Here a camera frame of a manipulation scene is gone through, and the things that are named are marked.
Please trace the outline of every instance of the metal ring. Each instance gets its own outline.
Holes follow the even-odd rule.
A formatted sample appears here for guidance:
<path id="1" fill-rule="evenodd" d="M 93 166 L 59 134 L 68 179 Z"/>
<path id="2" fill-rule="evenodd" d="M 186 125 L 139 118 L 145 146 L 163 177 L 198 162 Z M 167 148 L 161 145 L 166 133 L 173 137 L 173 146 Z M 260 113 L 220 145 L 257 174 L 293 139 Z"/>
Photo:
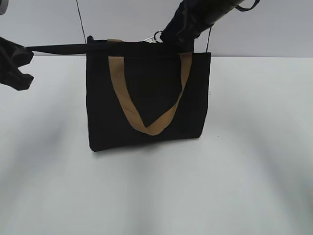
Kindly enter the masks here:
<path id="1" fill-rule="evenodd" d="M 157 40 L 157 34 L 162 33 L 162 32 L 163 32 L 162 30 L 159 30 L 159 31 L 157 31 L 157 32 L 154 34 L 154 36 L 153 36 L 153 39 L 154 39 L 157 43 L 161 43 L 161 42 L 159 42 L 159 41 Z"/>

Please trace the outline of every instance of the black tote bag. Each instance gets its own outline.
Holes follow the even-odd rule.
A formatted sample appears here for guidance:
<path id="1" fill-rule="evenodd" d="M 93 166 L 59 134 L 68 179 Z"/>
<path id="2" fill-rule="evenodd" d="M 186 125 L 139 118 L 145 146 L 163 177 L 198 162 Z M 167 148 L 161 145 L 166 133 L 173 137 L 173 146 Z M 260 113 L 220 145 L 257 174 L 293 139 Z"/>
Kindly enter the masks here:
<path id="1" fill-rule="evenodd" d="M 208 108 L 210 53 L 162 43 L 94 40 L 29 47 L 87 54 L 87 114 L 93 151 L 200 137 Z"/>

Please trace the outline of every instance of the tan handle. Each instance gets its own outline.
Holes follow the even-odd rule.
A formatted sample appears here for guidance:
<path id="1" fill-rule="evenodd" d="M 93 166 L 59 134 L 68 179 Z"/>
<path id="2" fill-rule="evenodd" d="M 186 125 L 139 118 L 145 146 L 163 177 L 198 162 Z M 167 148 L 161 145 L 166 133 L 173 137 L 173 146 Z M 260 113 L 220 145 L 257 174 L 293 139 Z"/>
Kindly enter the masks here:
<path id="1" fill-rule="evenodd" d="M 119 40 L 119 39 L 112 39 L 112 38 L 108 39 L 108 41 L 109 41 L 109 42 L 115 42 L 115 43 L 121 43 L 121 42 L 122 42 L 122 40 Z"/>
<path id="2" fill-rule="evenodd" d="M 176 109 L 178 107 L 181 96 L 184 92 L 190 68 L 192 64 L 192 53 L 180 54 L 181 60 L 181 92 L 178 96 L 177 102 L 172 108 L 160 116 L 150 126 L 145 127 L 140 114 L 134 106 L 131 97 L 128 93 L 126 81 L 125 81 L 125 64 L 124 57 L 109 56 L 109 66 L 111 73 L 111 81 L 114 91 L 117 95 L 119 103 L 123 109 L 123 112 L 129 122 L 129 124 L 137 131 L 146 133 L 150 136 L 156 136 L 160 134 L 173 120 Z"/>

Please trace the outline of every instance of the white surface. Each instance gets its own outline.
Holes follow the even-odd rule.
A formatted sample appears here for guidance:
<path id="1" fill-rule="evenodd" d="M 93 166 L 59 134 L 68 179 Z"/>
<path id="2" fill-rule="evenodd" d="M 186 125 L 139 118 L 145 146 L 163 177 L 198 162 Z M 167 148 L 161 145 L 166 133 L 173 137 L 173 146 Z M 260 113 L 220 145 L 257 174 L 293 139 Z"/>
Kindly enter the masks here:
<path id="1" fill-rule="evenodd" d="M 313 59 L 213 58 L 203 136 L 92 153 L 83 57 L 0 86 L 0 234 L 313 234 Z"/>
<path id="2" fill-rule="evenodd" d="M 10 0 L 0 36 L 23 46 L 84 43 L 75 0 Z"/>
<path id="3" fill-rule="evenodd" d="M 165 28 L 181 0 L 79 0 L 86 35 L 140 41 Z M 254 0 L 245 0 L 250 7 Z M 213 56 L 313 57 L 313 1 L 261 0 L 233 10 L 212 31 Z M 196 41 L 203 52 L 208 32 Z"/>

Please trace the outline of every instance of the white backdrop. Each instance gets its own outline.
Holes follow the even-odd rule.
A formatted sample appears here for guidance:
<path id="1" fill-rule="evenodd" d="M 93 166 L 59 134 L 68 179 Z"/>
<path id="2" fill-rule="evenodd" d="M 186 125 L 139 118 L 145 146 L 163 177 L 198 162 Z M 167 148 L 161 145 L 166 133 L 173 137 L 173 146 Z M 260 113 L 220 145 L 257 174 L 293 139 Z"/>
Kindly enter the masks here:
<path id="1" fill-rule="evenodd" d="M 163 29 L 180 0 L 78 2 L 86 35 L 139 41 Z M 214 26 L 210 50 L 213 56 L 312 57 L 312 9 L 311 0 L 261 0 L 251 12 L 234 10 Z M 205 50 L 207 34 L 196 51 Z M 25 46 L 84 41 L 75 0 L 11 0 L 0 35 Z"/>

